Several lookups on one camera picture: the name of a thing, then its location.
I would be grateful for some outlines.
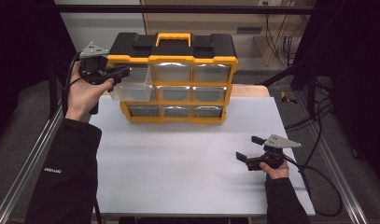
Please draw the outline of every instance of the metal frame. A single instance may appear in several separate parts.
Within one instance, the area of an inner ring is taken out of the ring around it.
[[[316,15],[316,14],[331,14],[332,19],[328,22],[328,25],[324,29],[324,31],[317,37],[316,41],[313,43],[311,48],[307,51],[306,57],[304,60],[296,62],[289,69],[282,71],[275,77],[272,77],[264,82],[261,85],[269,86],[276,82],[277,80],[295,73],[300,73],[302,70],[301,76],[295,77],[295,82],[297,84],[296,88],[303,86],[306,82],[307,75],[303,70],[308,69],[309,65],[312,64],[315,55],[317,55],[320,50],[319,42],[322,42],[324,38],[326,38],[326,34],[328,33],[329,25],[331,25],[334,21],[334,18],[339,12],[338,10],[333,10],[333,8],[327,7],[248,7],[248,6],[134,6],[134,5],[33,5],[33,10],[43,10],[43,11],[51,11],[55,13],[207,13],[207,14],[287,14],[287,15]],[[310,85],[310,90],[313,91],[315,88],[313,83],[315,81],[314,76],[316,75],[315,71],[311,69],[311,77],[308,78],[308,84]],[[56,81],[55,76],[53,74],[53,70],[51,70],[49,75],[49,84],[51,91],[56,91]],[[314,100],[311,99],[308,101],[308,108],[314,107]],[[58,118],[61,116],[62,110],[58,108],[57,98],[55,97],[54,92],[50,93],[50,103],[51,103],[51,111],[50,117],[51,120],[46,125],[45,130],[40,135],[39,141],[35,144],[34,149],[28,157],[28,160],[23,165],[22,170],[18,174],[15,183],[12,185],[12,188],[9,190],[6,198],[0,205],[0,223],[5,223],[12,211],[15,202],[18,200],[18,197],[21,194],[22,189],[24,188],[27,179],[29,178],[29,174],[33,171],[34,166],[39,158],[40,153],[43,151],[45,145],[47,144],[51,130],[53,130],[56,126]],[[314,133],[317,131],[317,127],[313,127]],[[344,194],[344,203],[346,206],[346,210],[352,218],[353,223],[367,223],[364,214],[362,213],[361,208],[348,186],[345,177],[343,176],[340,168],[338,167],[336,161],[331,155],[330,150],[328,149],[327,143],[324,139],[322,139],[322,154],[328,164],[328,167],[332,173],[334,178],[334,182],[338,185],[339,190]]]

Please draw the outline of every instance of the wall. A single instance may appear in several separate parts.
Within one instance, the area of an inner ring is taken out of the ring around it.
[[[140,5],[139,0],[55,0],[61,5]],[[118,33],[145,33],[141,13],[61,13],[68,33],[77,51],[91,41],[97,46],[110,49]]]

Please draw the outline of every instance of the organizer carry handle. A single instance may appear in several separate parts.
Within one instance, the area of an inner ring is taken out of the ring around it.
[[[156,47],[160,45],[160,40],[187,40],[190,47],[190,34],[186,33],[159,33],[155,44]]]

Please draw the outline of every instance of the person's left hand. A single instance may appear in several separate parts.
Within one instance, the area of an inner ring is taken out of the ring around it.
[[[70,83],[79,78],[79,62],[75,62]],[[80,79],[71,85],[68,94],[67,119],[85,121],[89,112],[96,106],[100,96],[113,87],[114,79],[110,78],[100,85],[92,85]]]

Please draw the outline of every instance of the plastic drawer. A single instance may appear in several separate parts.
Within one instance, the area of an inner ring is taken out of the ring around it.
[[[194,81],[226,82],[231,66],[225,64],[199,64],[193,66]]]
[[[132,67],[131,74],[122,79],[110,93],[115,101],[147,102],[152,91],[152,74],[148,68]]]
[[[184,63],[156,63],[153,65],[156,81],[190,81],[190,65]]]
[[[128,105],[132,117],[158,117],[160,110],[157,105]]]
[[[188,118],[190,107],[188,105],[162,105],[162,115],[166,118]]]
[[[197,102],[223,102],[226,87],[192,87],[193,101]]]
[[[192,115],[195,118],[221,118],[222,106],[220,105],[193,105]]]
[[[158,99],[162,101],[188,101],[189,86],[157,86]]]

